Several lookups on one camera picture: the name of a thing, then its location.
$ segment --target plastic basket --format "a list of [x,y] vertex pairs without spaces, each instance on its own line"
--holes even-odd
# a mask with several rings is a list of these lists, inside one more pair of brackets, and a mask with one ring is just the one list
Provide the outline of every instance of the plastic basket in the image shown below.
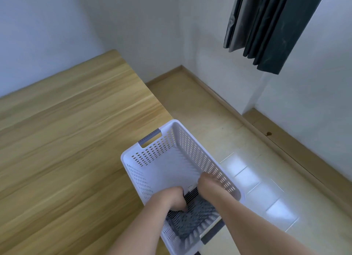
[[[159,133],[161,137],[141,147]],[[186,194],[196,186],[202,172],[212,173],[236,200],[244,200],[244,195],[221,166],[177,120],[169,121],[138,141],[121,155],[121,161],[143,204],[154,193],[172,186],[182,186]],[[213,212],[184,240],[179,239],[165,221],[161,238],[171,255],[193,255],[202,245],[202,234],[218,218],[219,214]]]

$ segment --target baseboard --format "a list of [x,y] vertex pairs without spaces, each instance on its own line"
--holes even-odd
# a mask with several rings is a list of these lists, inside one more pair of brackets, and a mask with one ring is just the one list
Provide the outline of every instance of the baseboard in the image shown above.
[[182,65],[177,66],[176,68],[174,68],[174,69],[172,69],[172,70],[170,70],[170,71],[168,71],[166,73],[163,73],[162,75],[159,75],[158,77],[150,80],[149,82],[146,82],[145,85],[147,87],[150,87],[151,85],[153,85],[153,84],[155,84],[155,83],[157,83],[157,82],[169,77],[170,75],[173,75],[174,73],[177,73],[180,70],[182,70]]
[[[312,151],[300,144],[292,136],[271,122],[259,111],[250,110],[243,116],[220,97],[214,90],[201,81],[190,70],[182,66],[182,70],[189,75],[197,84],[219,101],[237,119],[239,119],[248,129],[257,135],[267,146],[271,147],[280,157],[295,168],[303,177],[315,185],[324,195],[335,202],[342,210],[352,218],[352,183],[338,173],[329,164],[320,159]],[[296,148],[300,152],[293,152],[286,143],[295,141]]]

